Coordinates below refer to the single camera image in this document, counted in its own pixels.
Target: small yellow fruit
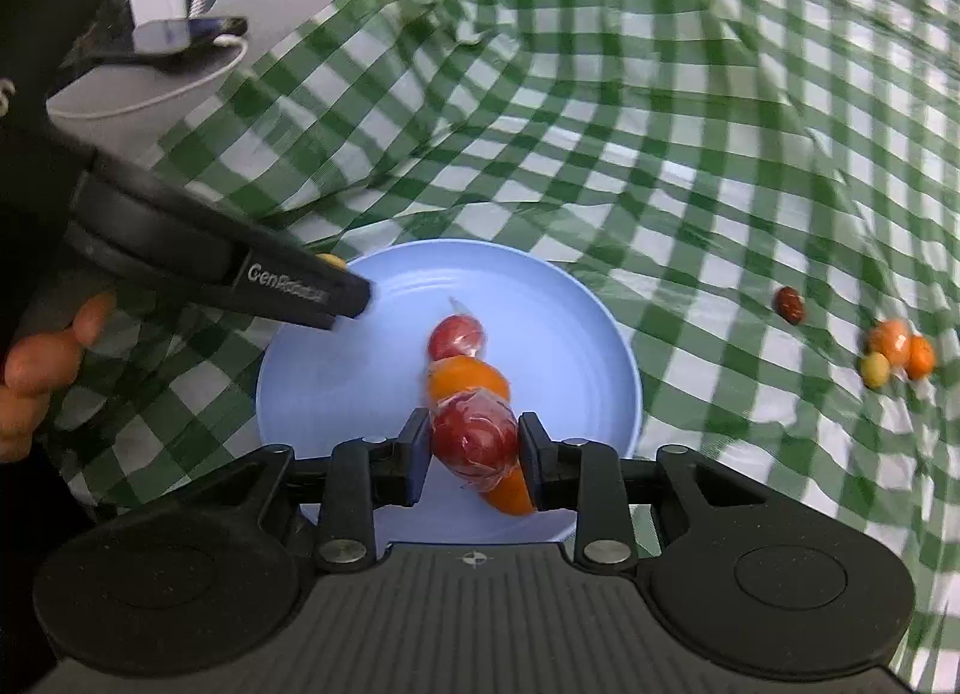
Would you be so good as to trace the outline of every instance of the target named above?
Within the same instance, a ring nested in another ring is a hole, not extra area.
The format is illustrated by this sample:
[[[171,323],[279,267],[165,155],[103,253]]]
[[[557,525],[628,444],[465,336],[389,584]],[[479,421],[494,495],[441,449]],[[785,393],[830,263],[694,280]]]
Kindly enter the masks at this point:
[[[870,353],[860,362],[860,377],[866,387],[880,387],[890,379],[890,361],[882,353]]]
[[[335,255],[330,255],[328,252],[322,253],[317,256],[321,261],[328,262],[332,267],[339,269],[346,269],[347,262],[343,258],[338,258]]]

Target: silver bolt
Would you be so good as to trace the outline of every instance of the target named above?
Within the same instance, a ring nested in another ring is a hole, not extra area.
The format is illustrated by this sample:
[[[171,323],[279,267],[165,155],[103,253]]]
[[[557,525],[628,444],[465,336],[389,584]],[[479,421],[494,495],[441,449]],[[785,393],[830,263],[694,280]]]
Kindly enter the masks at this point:
[[[367,546],[355,539],[331,539],[320,545],[320,555],[331,564],[352,564],[367,554]]]
[[[584,547],[584,555],[597,564],[619,564],[630,558],[630,547],[618,539],[594,539]]]

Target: table surface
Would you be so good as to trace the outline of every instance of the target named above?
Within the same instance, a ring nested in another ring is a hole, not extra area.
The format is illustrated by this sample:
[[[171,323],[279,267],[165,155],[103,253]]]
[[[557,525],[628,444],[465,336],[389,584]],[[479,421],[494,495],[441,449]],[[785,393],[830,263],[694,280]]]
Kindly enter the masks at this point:
[[[917,587],[892,667],[954,691],[958,3],[337,0],[155,170],[318,252],[462,237],[560,264],[634,350],[636,455],[695,447],[880,539]],[[120,293],[47,447],[129,507],[256,442],[274,326]],[[939,367],[874,392],[860,341],[890,317]]]

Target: phone screen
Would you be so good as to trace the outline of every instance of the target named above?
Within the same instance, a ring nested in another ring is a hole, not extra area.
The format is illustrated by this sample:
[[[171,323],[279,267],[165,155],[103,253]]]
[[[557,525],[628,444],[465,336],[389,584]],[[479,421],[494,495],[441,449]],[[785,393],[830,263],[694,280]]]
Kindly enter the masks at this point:
[[[246,20],[233,16],[199,16],[195,19],[157,19],[133,29],[133,50],[145,55],[174,55],[218,35],[243,35]]]

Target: blue plate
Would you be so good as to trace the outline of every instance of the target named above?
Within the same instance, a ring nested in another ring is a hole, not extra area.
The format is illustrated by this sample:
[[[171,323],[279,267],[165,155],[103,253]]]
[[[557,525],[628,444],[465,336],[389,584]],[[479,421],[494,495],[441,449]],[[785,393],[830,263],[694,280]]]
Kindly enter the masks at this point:
[[[487,332],[485,360],[510,381],[512,409],[534,411],[554,439],[606,442],[621,456],[640,433],[640,377],[616,322],[578,281],[499,244],[430,240],[359,258],[373,302],[332,331],[283,325],[260,368],[256,414],[265,444],[328,456],[359,436],[396,436],[424,404],[426,341],[456,299]],[[316,507],[304,507],[316,517]],[[381,552],[392,541],[491,543],[563,539],[570,510],[504,515],[430,464],[416,507],[376,510]]]

